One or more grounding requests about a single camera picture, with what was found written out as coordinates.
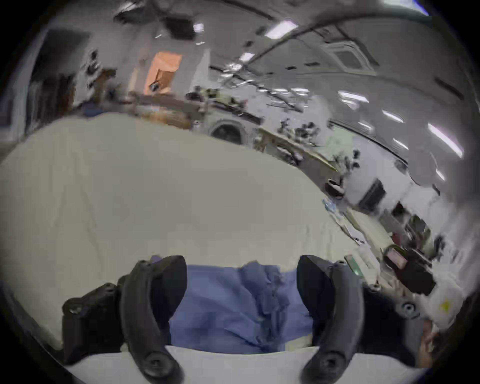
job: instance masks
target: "ceiling light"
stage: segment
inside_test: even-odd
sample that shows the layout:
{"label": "ceiling light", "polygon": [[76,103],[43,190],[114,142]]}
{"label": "ceiling light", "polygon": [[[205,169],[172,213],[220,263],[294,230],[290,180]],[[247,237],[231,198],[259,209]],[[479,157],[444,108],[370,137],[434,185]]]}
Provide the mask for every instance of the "ceiling light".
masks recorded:
{"label": "ceiling light", "polygon": [[297,27],[298,25],[296,25],[293,21],[284,20],[279,22],[272,29],[270,29],[270,31],[268,31],[265,34],[265,36],[273,40],[280,39],[281,37],[285,36],[288,32],[293,31]]}
{"label": "ceiling light", "polygon": [[227,68],[233,72],[237,72],[242,68],[242,65],[237,63],[230,63],[227,64]]}
{"label": "ceiling light", "polygon": [[345,104],[358,105],[358,103],[357,103],[356,101],[353,101],[353,100],[340,99],[340,101],[341,101],[342,103],[345,103]]}
{"label": "ceiling light", "polygon": [[243,55],[240,56],[240,61],[243,61],[245,63],[248,60],[250,60],[253,56],[255,56],[254,53],[245,52]]}
{"label": "ceiling light", "polygon": [[397,143],[399,146],[404,147],[408,151],[408,147],[405,144],[403,144],[401,141],[398,141],[397,139],[393,139],[393,141]]}
{"label": "ceiling light", "polygon": [[445,176],[444,176],[444,174],[443,174],[442,172],[440,172],[440,171],[438,170],[438,168],[437,168],[437,175],[438,175],[439,178],[442,179],[442,181],[445,181]]}
{"label": "ceiling light", "polygon": [[390,120],[393,120],[393,121],[396,121],[398,123],[403,123],[403,119],[396,115],[395,113],[392,113],[392,112],[388,112],[384,109],[382,109],[382,112],[384,113],[385,116],[387,116]]}
{"label": "ceiling light", "polygon": [[443,132],[441,132],[438,128],[434,127],[430,123],[428,123],[428,129],[445,144],[447,144],[450,148],[452,148],[459,158],[463,157],[463,149],[461,149],[457,144],[455,144],[452,139],[450,139],[447,135],[445,135]]}
{"label": "ceiling light", "polygon": [[370,132],[374,130],[374,128],[370,124],[367,124],[364,121],[359,121],[359,124],[367,128]]}
{"label": "ceiling light", "polygon": [[352,99],[352,100],[361,101],[363,103],[368,103],[367,98],[363,95],[358,95],[356,93],[351,93],[347,91],[338,91],[338,94],[340,95],[341,98],[344,98],[344,99]]}
{"label": "ceiling light", "polygon": [[203,23],[194,24],[193,30],[195,31],[195,33],[202,33],[204,31]]}
{"label": "ceiling light", "polygon": [[382,0],[382,3],[394,7],[408,8],[413,11],[423,13],[425,16],[430,16],[428,12],[415,0]]}
{"label": "ceiling light", "polygon": [[352,110],[357,110],[358,107],[359,107],[359,104],[354,100],[340,99],[340,101],[342,103],[347,104],[350,107],[350,109],[352,109]]}

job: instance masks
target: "desk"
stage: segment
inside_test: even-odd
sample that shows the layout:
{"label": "desk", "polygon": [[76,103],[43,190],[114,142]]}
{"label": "desk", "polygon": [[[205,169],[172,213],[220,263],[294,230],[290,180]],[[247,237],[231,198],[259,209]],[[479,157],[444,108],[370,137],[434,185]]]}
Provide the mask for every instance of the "desk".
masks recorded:
{"label": "desk", "polygon": [[259,132],[259,134],[262,135],[262,139],[255,146],[255,149],[257,151],[263,152],[265,150],[265,147],[268,144],[272,144],[272,145],[279,145],[280,144],[280,145],[286,146],[290,150],[301,152],[302,154],[307,155],[308,157],[312,158],[313,160],[319,161],[320,163],[322,163],[325,167],[329,168],[330,170],[332,170],[334,172],[338,172],[337,169],[334,166],[332,166],[325,157],[323,157],[321,154],[316,153],[316,152],[312,151],[311,149],[303,146],[302,144],[297,143],[297,142],[289,139],[288,137],[286,137],[284,135],[268,131],[265,128],[262,128],[262,127],[260,127],[258,129],[258,132]]}

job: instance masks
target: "white blanket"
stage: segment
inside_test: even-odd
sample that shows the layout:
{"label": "white blanket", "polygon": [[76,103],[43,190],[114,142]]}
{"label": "white blanket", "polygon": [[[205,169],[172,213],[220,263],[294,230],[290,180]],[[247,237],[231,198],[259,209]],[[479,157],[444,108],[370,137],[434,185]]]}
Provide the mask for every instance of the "white blanket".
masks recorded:
{"label": "white blanket", "polygon": [[1,278],[61,340],[61,306],[152,254],[188,264],[302,254],[340,260],[356,247],[324,195],[269,155],[125,115],[61,119],[0,165]]}

